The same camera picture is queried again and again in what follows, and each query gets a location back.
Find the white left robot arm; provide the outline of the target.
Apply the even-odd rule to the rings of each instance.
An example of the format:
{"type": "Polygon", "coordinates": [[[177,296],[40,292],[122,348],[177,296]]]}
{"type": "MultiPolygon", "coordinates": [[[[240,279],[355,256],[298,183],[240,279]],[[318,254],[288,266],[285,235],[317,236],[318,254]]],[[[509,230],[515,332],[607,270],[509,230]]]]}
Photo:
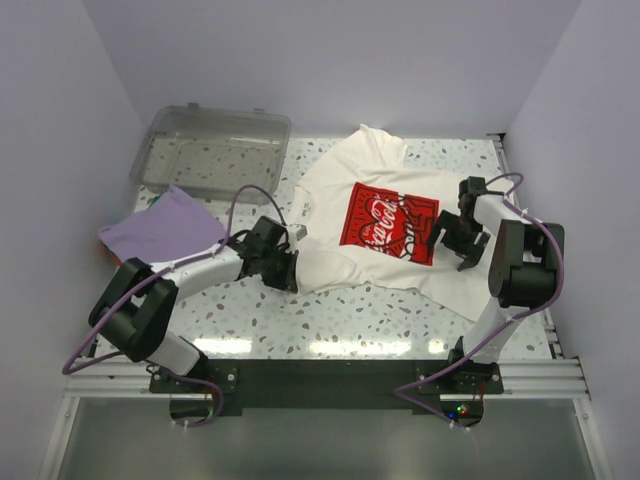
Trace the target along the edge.
{"type": "Polygon", "coordinates": [[[127,260],[94,306],[89,325],[133,362],[209,380],[208,357],[170,331],[175,305],[208,288],[254,276],[272,289],[296,293],[295,243],[306,235],[303,225],[262,216],[252,229],[191,256],[156,264],[127,260]]]}

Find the aluminium rail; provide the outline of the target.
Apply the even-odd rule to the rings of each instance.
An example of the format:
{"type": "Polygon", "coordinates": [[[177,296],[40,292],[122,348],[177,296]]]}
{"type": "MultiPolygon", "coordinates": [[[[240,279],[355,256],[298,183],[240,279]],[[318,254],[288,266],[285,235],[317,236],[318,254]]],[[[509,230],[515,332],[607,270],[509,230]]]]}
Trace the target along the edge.
{"type": "MultiPolygon", "coordinates": [[[[590,392],[577,359],[506,360],[499,364],[500,380],[474,387],[485,399],[584,400],[590,392]]],[[[148,397],[151,375],[146,367],[115,358],[69,376],[63,395],[76,398],[148,397]]]]}
{"type": "Polygon", "coordinates": [[[495,235],[489,269],[491,294],[480,324],[488,328],[481,352],[495,361],[518,326],[547,310],[560,297],[565,283],[564,227],[545,222],[520,204],[517,190],[524,175],[510,170],[504,136],[495,134],[501,174],[488,184],[509,179],[513,186],[482,196],[475,218],[495,235]]]}

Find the folded orange and teal clothes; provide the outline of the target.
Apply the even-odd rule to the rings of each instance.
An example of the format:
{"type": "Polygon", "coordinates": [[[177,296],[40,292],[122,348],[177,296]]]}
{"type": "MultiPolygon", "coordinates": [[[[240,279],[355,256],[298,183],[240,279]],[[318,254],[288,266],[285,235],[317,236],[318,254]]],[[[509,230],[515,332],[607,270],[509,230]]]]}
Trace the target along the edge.
{"type": "Polygon", "coordinates": [[[108,256],[110,260],[114,262],[115,265],[120,266],[122,264],[122,260],[101,240],[97,242],[99,248],[108,256]]]}

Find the white Coca-Cola t-shirt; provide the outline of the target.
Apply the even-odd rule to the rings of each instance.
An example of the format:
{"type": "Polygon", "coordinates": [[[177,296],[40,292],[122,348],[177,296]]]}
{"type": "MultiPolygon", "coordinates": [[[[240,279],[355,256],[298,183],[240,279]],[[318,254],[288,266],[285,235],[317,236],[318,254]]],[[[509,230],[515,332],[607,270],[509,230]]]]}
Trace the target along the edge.
{"type": "Polygon", "coordinates": [[[438,215],[456,212],[464,175],[407,168],[407,143],[366,125],[321,156],[294,187],[288,223],[302,225],[300,294],[371,283],[415,289],[475,321],[490,294],[488,246],[461,271],[451,250],[427,239],[438,215]]]}

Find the aluminium right side rail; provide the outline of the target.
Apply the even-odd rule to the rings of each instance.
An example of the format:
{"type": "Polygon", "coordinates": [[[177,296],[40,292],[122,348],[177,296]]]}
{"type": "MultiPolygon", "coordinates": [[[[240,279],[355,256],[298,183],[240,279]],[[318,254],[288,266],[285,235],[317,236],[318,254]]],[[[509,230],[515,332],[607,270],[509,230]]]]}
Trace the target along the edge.
{"type": "Polygon", "coordinates": [[[501,174],[488,184],[509,179],[513,186],[482,196],[475,218],[495,235],[489,269],[491,294],[480,324],[488,328],[481,352],[495,361],[518,326],[547,310],[560,297],[565,283],[564,227],[545,222],[520,204],[517,190],[524,175],[510,170],[504,136],[495,134],[501,174]]]}

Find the folded purple t-shirt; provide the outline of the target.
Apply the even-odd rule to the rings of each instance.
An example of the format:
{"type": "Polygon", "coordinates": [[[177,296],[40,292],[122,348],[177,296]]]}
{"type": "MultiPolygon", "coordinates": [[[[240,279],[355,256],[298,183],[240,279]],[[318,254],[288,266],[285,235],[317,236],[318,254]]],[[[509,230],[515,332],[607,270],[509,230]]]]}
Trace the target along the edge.
{"type": "Polygon", "coordinates": [[[197,254],[225,234],[223,224],[199,201],[171,186],[147,209],[101,228],[98,238],[122,262],[138,258],[152,264],[197,254]]]}

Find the aluminium front rail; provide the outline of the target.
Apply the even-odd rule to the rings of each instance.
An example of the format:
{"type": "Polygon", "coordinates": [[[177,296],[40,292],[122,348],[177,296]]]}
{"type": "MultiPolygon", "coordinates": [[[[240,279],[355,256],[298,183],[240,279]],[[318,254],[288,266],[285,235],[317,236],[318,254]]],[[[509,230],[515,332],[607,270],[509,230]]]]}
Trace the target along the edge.
{"type": "MultiPolygon", "coordinates": [[[[590,392],[577,359],[506,360],[499,364],[500,380],[474,387],[485,399],[584,400],[590,392]]],[[[148,397],[151,375],[146,367],[115,358],[69,376],[63,395],[76,398],[148,397]]]]}

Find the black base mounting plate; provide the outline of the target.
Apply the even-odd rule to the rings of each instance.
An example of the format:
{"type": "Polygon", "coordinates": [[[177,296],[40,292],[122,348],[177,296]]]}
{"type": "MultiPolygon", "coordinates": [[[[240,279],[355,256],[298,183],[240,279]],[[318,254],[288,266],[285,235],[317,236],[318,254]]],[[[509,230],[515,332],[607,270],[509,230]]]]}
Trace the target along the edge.
{"type": "Polygon", "coordinates": [[[504,391],[497,364],[468,361],[447,371],[445,360],[209,361],[195,382],[153,373],[149,390],[171,397],[173,419],[201,420],[250,409],[438,411],[465,426],[483,416],[487,395],[504,391]]]}

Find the clear plastic storage bin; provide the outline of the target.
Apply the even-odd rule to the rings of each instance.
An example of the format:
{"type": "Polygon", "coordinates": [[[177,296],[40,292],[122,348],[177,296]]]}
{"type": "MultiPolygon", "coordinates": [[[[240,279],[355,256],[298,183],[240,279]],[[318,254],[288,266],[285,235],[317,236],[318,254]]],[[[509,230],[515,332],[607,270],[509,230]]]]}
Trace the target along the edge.
{"type": "Polygon", "coordinates": [[[153,118],[130,171],[133,183],[153,193],[174,185],[202,200],[230,200],[256,185],[279,185],[291,121],[261,110],[167,106],[153,118]]]}

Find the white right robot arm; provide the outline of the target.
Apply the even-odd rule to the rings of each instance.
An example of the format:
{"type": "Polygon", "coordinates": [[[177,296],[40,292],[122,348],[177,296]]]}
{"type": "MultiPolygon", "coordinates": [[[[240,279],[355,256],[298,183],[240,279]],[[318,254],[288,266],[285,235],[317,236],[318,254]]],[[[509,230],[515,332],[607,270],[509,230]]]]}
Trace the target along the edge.
{"type": "Polygon", "coordinates": [[[459,212],[442,211],[426,242],[430,253],[443,246],[456,254],[462,272],[478,266],[489,241],[495,241],[489,300],[456,344],[465,362],[497,362],[520,322],[555,303],[564,286],[564,227],[529,215],[509,200],[510,194],[491,190],[482,177],[462,180],[459,212]]]}

